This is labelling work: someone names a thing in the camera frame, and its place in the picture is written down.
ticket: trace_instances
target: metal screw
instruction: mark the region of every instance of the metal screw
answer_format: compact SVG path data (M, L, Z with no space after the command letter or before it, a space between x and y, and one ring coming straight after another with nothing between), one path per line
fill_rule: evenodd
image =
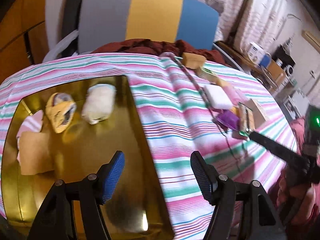
M257 181L257 180L254 180L254 181L252 182L252 185L254 185L255 187L260 187L260 182Z
M88 180L95 180L97 178L97 175L96 174L90 174L88 176Z
M58 179L58 180L56 180L56 182L54 184L55 184L55 186L59 187L62 185L62 183L63 183L63 180Z
M227 175L224 175L224 174L220 174L219 175L219 179L220 180L223 180L223 181L226 181L228 179L228 176Z

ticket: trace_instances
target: chair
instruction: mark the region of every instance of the chair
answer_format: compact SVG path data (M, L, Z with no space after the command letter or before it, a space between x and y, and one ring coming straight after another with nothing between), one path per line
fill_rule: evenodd
M88 54L104 44L128 39L182 39L196 49L218 50L227 64L242 71L213 43L218 19L216 10L197 0L66 0L64 37L43 62L56 59L60 53L62 57L75 51Z

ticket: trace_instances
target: tablecloth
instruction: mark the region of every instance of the tablecloth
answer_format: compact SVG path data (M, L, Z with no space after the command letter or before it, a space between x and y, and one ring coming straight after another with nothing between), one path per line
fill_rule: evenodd
M259 131L296 150L294 135L279 106L254 77L213 62L206 62L205 67L248 98L258 100L270 118ZM192 71L190 74L200 85L208 83ZM65 82L112 75L128 77L175 239L202 239L213 212L190 167L194 150L200 151L219 173L236 181L257 179L268 191L277 180L284 165L281 160L252 141L234 139L230 132L223 135L182 70L167 57L142 54L69 57L30 66L7 78L0 86L0 156L14 111L23 97ZM0 213L5 217L2 196Z

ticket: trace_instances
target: metallic tray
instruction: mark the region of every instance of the metallic tray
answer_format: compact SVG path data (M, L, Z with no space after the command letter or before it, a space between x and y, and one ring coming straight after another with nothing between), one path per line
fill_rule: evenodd
M90 125L81 119L89 87L107 83L116 87L113 113L108 120ZM50 133L54 171L23 176L17 161L16 134L23 120L42 109L55 92L70 94L77 110L70 126L56 134L44 115L42 132ZM165 239L174 237L152 156L125 76L70 82L23 98L13 116L2 157L2 194L7 219L28 234L37 210L56 179L82 180L108 163L116 150L125 155L125 167L111 200L101 206L108 231L117 239ZM80 203L74 201L76 229L85 239ZM148 229L142 224L147 217Z

